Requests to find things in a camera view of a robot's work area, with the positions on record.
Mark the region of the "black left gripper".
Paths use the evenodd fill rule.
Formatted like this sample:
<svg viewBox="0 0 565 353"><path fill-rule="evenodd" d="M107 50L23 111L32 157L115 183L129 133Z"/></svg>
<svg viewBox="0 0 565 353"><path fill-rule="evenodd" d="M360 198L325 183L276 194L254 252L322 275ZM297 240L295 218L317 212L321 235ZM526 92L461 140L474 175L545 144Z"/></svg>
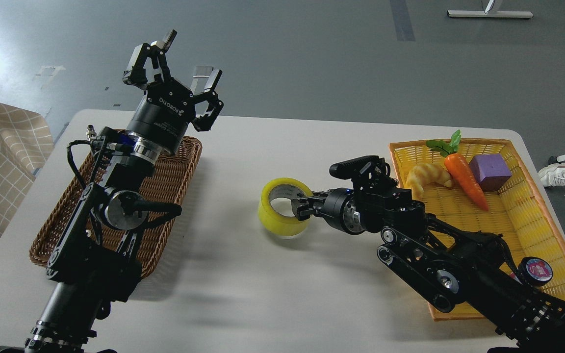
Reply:
<svg viewBox="0 0 565 353"><path fill-rule="evenodd" d="M123 83L144 92L126 130L159 145L169 155L179 149L191 121L198 132L211 130L224 107L215 91L222 70L211 70L203 91L193 96L193 103L191 90L171 76L166 53L176 36L177 31L171 29L160 41L136 46L123 73ZM148 61L154 70L160 70L152 82L145 69ZM195 117L194 106L204 101L208 103L206 112Z"/></svg>

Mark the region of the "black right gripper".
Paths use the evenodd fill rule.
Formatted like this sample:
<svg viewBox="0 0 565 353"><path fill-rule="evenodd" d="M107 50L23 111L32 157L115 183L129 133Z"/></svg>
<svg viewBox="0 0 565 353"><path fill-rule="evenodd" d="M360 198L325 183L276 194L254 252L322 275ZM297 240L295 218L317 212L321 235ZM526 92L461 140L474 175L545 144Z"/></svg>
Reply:
<svg viewBox="0 0 565 353"><path fill-rule="evenodd" d="M359 213L351 189L330 189L311 196L298 193L291 199L291 208L298 221L307 221L312 216L321 217L332 228L347 234L361 233Z"/></svg>

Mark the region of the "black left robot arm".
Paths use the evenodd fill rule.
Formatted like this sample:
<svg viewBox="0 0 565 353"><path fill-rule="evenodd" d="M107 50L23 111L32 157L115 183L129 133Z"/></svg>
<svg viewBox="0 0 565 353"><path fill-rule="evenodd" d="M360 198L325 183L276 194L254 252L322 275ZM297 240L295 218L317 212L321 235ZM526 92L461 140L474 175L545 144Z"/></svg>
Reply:
<svg viewBox="0 0 565 353"><path fill-rule="evenodd" d="M187 129L210 130L224 107L221 70L205 75L200 93L171 76L176 35L133 50L123 82L143 98L127 127L89 125L85 139L68 143L74 179L30 249L56 287L24 347L6 353L82 353L94 322L155 270L202 151Z"/></svg>

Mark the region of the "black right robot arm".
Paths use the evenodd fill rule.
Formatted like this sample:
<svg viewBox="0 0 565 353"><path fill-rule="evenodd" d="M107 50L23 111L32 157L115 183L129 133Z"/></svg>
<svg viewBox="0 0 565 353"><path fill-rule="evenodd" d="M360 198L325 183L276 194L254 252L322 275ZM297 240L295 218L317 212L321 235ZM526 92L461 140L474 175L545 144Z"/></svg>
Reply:
<svg viewBox="0 0 565 353"><path fill-rule="evenodd" d="M565 353L565 301L538 289L543 281L519 267L500 234L456 228L428 214L410 189L398 187L383 158L368 155L330 167L353 188L291 198L296 219L312 215L343 232L380 233L377 256L442 313L468 303L516 347L491 353Z"/></svg>

